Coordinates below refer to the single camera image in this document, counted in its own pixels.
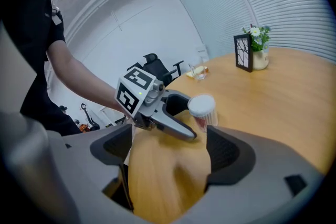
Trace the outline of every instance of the white cup lid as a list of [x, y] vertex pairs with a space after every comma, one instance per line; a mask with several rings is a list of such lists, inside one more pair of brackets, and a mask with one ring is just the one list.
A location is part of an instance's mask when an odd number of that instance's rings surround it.
[[203, 117], [216, 108], [216, 102], [210, 94], [200, 94], [191, 98], [188, 102], [188, 109], [192, 116]]

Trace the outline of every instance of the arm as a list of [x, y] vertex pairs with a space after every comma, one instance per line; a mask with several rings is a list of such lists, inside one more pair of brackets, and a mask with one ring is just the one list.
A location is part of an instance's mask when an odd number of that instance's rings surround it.
[[53, 42], [47, 55], [56, 76], [71, 91], [79, 96], [124, 113], [114, 99], [115, 88], [91, 73], [70, 53], [63, 40]]

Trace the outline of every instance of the clear drinking glass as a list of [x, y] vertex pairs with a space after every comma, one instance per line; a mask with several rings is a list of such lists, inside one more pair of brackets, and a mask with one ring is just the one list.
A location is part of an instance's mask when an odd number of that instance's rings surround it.
[[208, 125], [218, 125], [216, 102], [212, 95], [200, 94], [192, 97], [188, 101], [188, 109], [202, 132], [206, 132]]
[[202, 80], [206, 77], [206, 70], [205, 70], [205, 67], [203, 65], [203, 59], [202, 58], [199, 59], [198, 64], [194, 65], [192, 63], [189, 63], [189, 67], [190, 67], [191, 74], [193, 75], [194, 79]]

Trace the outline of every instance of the wooden table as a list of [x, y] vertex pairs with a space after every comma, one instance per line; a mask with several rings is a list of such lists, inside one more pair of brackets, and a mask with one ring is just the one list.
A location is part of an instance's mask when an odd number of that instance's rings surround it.
[[[219, 126], [283, 142], [327, 173], [336, 148], [336, 66], [306, 52], [271, 48], [269, 66], [248, 73], [233, 54], [206, 64], [206, 79], [182, 75], [169, 85], [189, 96], [214, 96]], [[203, 195], [210, 158], [206, 134], [189, 113], [180, 119], [197, 133], [179, 141], [158, 130], [138, 133], [129, 162], [134, 213], [155, 223], [180, 217]]]

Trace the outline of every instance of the window blinds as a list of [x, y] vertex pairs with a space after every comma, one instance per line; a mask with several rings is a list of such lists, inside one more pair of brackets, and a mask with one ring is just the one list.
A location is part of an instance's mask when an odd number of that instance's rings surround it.
[[308, 51], [336, 63], [335, 16], [327, 0], [181, 0], [211, 58], [234, 51], [250, 23], [268, 25], [270, 45]]

